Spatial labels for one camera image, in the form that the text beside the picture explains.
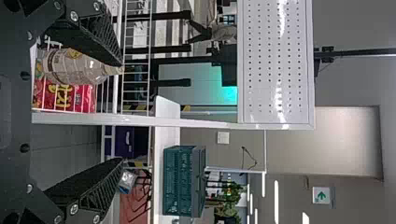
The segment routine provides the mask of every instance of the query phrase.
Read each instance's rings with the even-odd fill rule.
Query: bolt
[[[33,39],[33,35],[30,31],[27,32],[27,39],[28,40],[32,40]]]
[[[55,219],[53,219],[53,223],[54,224],[59,224],[62,222],[62,217],[61,216],[57,216]]]
[[[20,152],[21,153],[26,153],[26,152],[28,152],[28,151],[30,151],[30,146],[28,145],[28,144],[23,144],[23,145],[21,145],[21,147],[20,147]]]
[[[93,224],[98,224],[99,221],[100,221],[100,217],[99,217],[99,215],[96,215],[96,216],[93,218]]]
[[[73,206],[70,208],[70,215],[75,215],[78,212],[78,204],[73,204]]]
[[[54,5],[55,8],[58,9],[58,10],[61,10],[61,8],[62,8],[61,4],[60,4],[59,2],[57,2],[57,1],[55,1],[55,2],[53,3],[53,5]]]
[[[75,11],[71,11],[70,12],[70,19],[72,19],[72,21],[78,21],[78,14]]]
[[[99,11],[100,10],[100,5],[97,2],[93,3],[93,8],[95,8],[95,11]]]
[[[33,185],[28,184],[28,185],[27,185],[27,193],[28,193],[28,194],[31,193],[32,190],[33,190]]]

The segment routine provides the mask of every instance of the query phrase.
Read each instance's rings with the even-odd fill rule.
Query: red packaging
[[[42,64],[37,60],[33,108],[80,113],[96,112],[96,86],[56,85],[46,79],[42,71]]]

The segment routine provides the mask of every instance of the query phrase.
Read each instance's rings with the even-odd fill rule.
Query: plastic bottle
[[[98,85],[108,76],[122,73],[120,67],[108,66],[74,49],[51,49],[39,52],[45,76],[60,85]]]

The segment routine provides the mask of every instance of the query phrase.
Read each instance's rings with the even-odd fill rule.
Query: white shelf
[[[313,129],[312,1],[238,1],[238,20],[238,121]]]

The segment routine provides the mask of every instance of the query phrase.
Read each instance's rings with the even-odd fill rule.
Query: green plastic basket
[[[199,217],[205,203],[205,149],[170,147],[163,153],[163,214]],[[194,197],[200,200],[192,204]]]

